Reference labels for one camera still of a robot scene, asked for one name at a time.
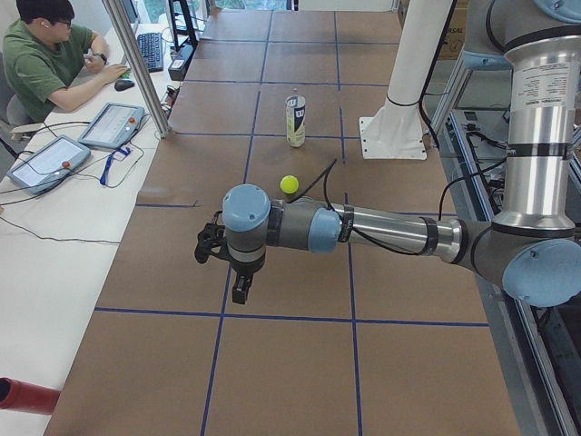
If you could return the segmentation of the yellow Wilson tennis ball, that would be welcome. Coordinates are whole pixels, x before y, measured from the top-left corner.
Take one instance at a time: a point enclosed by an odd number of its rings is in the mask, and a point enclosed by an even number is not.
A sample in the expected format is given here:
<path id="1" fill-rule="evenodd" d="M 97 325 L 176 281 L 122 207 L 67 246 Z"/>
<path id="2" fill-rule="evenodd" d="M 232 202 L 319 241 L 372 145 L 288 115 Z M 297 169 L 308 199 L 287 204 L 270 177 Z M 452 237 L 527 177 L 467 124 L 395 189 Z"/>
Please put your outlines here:
<path id="1" fill-rule="evenodd" d="M 291 174 L 285 175 L 281 178 L 280 188 L 286 194 L 294 194 L 299 191 L 299 179 Z"/>

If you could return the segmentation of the clear Wilson ball can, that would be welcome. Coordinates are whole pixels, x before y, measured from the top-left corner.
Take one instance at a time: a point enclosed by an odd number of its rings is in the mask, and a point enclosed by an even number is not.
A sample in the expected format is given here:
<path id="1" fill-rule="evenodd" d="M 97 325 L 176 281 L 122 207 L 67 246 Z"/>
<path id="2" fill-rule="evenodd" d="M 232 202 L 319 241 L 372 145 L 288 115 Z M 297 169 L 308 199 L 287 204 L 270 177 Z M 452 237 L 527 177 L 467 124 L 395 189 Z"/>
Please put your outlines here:
<path id="1" fill-rule="evenodd" d="M 305 142 L 306 101 L 302 95 L 289 96 L 285 102 L 286 138 L 292 147 L 301 147 Z"/>

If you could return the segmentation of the far teach pendant tablet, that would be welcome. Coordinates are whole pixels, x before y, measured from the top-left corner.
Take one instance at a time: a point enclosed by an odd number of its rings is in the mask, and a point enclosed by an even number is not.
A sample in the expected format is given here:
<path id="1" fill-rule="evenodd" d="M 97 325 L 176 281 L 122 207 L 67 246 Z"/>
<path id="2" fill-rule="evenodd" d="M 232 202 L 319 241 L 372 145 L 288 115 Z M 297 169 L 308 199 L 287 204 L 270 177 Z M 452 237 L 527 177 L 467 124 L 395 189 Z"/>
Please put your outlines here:
<path id="1" fill-rule="evenodd" d="M 132 138 L 144 116 L 141 106 L 108 103 L 79 136 L 78 142 L 88 147 L 117 149 Z"/>

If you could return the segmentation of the teach pendant tablet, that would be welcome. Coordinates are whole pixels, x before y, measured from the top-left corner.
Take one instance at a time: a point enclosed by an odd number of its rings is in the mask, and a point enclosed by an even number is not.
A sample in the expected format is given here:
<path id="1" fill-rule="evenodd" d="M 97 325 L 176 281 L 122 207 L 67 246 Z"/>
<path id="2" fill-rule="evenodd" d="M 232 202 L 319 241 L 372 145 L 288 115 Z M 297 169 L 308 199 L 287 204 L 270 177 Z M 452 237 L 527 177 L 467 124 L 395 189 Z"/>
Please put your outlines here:
<path id="1" fill-rule="evenodd" d="M 58 185 L 90 154 L 90 149 L 85 145 L 69 136 L 60 135 L 9 170 L 7 176 L 31 194 L 43 193 Z"/>
<path id="2" fill-rule="evenodd" d="M 117 149 L 132 138 L 144 116 L 141 106 L 108 103 L 79 136 L 78 142 L 88 147 Z"/>

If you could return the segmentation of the black power strip box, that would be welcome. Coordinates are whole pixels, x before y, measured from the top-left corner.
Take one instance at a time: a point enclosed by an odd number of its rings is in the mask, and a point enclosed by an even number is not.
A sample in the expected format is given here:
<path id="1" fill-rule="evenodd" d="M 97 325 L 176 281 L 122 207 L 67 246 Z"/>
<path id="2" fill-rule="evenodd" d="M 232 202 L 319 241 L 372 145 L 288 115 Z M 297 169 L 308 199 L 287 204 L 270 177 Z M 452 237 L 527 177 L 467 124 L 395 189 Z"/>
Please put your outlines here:
<path id="1" fill-rule="evenodd" d="M 194 54 L 194 47 L 189 44 L 183 45 L 173 58 L 168 68 L 169 76 L 173 81 L 184 80 Z"/>

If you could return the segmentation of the black computer mouse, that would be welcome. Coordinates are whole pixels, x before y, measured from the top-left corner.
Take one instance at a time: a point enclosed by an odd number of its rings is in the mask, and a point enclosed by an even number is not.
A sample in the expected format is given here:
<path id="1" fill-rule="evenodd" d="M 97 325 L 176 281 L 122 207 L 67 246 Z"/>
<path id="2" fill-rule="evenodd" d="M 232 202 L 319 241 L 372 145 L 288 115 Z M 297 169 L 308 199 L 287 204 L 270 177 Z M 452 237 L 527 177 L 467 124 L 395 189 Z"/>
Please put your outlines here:
<path id="1" fill-rule="evenodd" d="M 114 87 L 115 91 L 122 92 L 122 91 L 128 90 L 134 86 L 135 86 L 134 81 L 132 81 L 130 79 L 126 79 L 126 78 L 120 78 L 114 82 L 113 87 Z"/>

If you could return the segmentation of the near teach pendant tablet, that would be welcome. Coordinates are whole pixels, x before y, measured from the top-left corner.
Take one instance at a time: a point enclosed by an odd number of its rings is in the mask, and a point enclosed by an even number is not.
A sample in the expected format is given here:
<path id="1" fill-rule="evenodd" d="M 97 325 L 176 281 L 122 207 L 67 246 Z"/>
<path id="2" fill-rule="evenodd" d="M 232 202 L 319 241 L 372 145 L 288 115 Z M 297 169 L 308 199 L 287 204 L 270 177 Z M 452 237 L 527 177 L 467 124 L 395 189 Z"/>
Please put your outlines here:
<path id="1" fill-rule="evenodd" d="M 31 194 L 43 193 L 58 185 L 90 154 L 90 149 L 85 145 L 69 136 L 60 135 L 9 170 L 7 176 Z"/>

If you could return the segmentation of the black computer keyboard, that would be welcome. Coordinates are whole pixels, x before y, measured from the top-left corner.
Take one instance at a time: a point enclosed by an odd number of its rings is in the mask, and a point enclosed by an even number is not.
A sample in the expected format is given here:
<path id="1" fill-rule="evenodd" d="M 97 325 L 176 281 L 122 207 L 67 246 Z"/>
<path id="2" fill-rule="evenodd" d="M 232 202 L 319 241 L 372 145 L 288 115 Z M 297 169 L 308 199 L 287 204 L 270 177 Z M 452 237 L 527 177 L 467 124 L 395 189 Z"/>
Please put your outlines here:
<path id="1" fill-rule="evenodd" d="M 145 66 L 149 72 L 163 70 L 163 39 L 159 32 L 149 32 L 137 35 L 138 48 L 142 54 Z"/>

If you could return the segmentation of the red cylinder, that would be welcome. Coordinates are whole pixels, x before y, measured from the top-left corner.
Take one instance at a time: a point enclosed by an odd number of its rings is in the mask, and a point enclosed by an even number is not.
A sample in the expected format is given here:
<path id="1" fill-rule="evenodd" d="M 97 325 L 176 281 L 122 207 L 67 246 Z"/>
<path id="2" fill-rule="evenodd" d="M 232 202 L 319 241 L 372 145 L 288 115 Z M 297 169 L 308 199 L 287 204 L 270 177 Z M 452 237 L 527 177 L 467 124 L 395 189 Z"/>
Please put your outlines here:
<path id="1" fill-rule="evenodd" d="M 3 377 L 1 409 L 51 415 L 61 392 L 44 386 Z"/>

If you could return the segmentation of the person in green shirt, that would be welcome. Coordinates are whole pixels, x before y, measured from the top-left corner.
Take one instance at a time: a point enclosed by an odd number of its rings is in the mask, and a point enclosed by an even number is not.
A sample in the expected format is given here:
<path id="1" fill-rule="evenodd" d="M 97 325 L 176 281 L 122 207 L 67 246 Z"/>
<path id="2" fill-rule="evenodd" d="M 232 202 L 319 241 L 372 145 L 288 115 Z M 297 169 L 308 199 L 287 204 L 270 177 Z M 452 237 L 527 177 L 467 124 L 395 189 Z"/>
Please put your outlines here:
<path id="1" fill-rule="evenodd" d="M 5 77 L 34 123 L 54 110 L 73 112 L 127 71 L 109 64 L 105 39 L 75 25 L 68 1 L 18 1 L 19 19 L 4 36 Z"/>

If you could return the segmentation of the cardboard box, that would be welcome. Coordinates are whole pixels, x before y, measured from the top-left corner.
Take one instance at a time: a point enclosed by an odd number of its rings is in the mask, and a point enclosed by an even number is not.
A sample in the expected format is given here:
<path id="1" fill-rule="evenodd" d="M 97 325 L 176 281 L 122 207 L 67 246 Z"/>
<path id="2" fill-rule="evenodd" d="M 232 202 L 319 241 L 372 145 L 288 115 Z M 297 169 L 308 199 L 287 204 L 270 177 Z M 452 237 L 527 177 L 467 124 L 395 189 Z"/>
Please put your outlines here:
<path id="1" fill-rule="evenodd" d="M 465 42 L 468 0 L 457 0 L 438 59 L 456 60 Z"/>

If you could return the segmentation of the aluminium frame post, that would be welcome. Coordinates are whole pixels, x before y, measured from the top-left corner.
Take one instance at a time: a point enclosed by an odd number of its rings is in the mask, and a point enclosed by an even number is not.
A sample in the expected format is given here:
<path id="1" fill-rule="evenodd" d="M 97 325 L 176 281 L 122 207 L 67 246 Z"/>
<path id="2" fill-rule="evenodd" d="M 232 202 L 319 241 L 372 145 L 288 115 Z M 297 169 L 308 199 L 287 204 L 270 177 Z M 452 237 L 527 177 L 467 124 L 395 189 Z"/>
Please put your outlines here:
<path id="1" fill-rule="evenodd" d="M 165 138 L 170 133 L 171 127 L 138 48 L 132 26 L 127 14 L 124 12 L 122 2 L 118 0 L 103 0 L 103 5 L 112 21 L 123 52 L 128 58 L 134 78 L 140 88 L 149 114 L 154 121 L 156 130 L 161 138 Z"/>

